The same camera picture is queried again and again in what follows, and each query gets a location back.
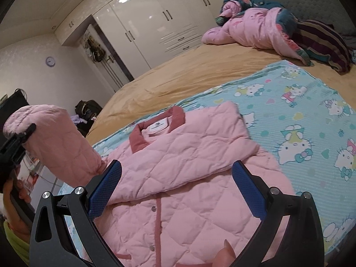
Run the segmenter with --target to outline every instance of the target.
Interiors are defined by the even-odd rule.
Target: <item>wall clock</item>
[[[49,56],[46,58],[46,65],[49,67],[53,67],[54,65],[56,65],[56,61],[53,57]]]

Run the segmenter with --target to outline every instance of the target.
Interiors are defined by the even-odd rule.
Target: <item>black monitor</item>
[[[7,140],[2,133],[5,122],[16,110],[28,105],[25,95],[22,89],[16,89],[14,94],[0,104],[0,147]]]

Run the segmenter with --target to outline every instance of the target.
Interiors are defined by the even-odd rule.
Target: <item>metal screw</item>
[[[77,188],[75,189],[74,192],[75,192],[77,195],[80,195],[81,193],[84,192],[84,188],[81,187],[81,186],[79,186],[79,187],[77,187]]]
[[[306,199],[311,199],[312,198],[311,193],[309,193],[309,192],[304,192],[303,193],[303,197],[305,197]]]
[[[42,194],[42,198],[47,199],[50,195],[51,195],[50,192],[44,192],[44,193]]]
[[[279,188],[276,187],[272,187],[269,189],[271,191],[272,194],[274,195],[278,195],[279,194]]]

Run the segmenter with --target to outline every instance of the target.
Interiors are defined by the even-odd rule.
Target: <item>pink quilted jacket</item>
[[[147,127],[163,117],[169,127],[150,136]],[[249,138],[232,102],[187,113],[173,107],[137,125],[104,160],[113,159],[122,163],[122,178],[95,223],[127,267],[208,267],[225,239],[239,254],[260,220],[231,177],[236,160],[267,185],[294,193],[273,155]],[[286,225],[283,220],[266,259],[275,254]]]
[[[231,17],[241,10],[234,2],[227,2],[221,14]],[[306,61],[296,52],[300,48],[280,30],[276,23],[281,8],[250,8],[243,16],[231,18],[222,27],[208,30],[202,37],[204,44],[231,44],[238,42],[242,46],[257,49],[274,49],[279,55]]]
[[[24,147],[68,185],[86,185],[106,168],[100,155],[71,123],[68,112],[55,105],[20,108],[6,121],[4,135],[24,132],[32,123],[37,128]]]

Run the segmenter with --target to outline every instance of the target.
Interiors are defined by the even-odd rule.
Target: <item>purple cloth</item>
[[[81,122],[87,123],[87,121],[86,121],[85,119],[80,118],[79,115],[77,115],[77,114],[71,116],[71,120],[73,121],[73,123],[74,123],[75,125],[77,125],[78,123],[81,123]]]

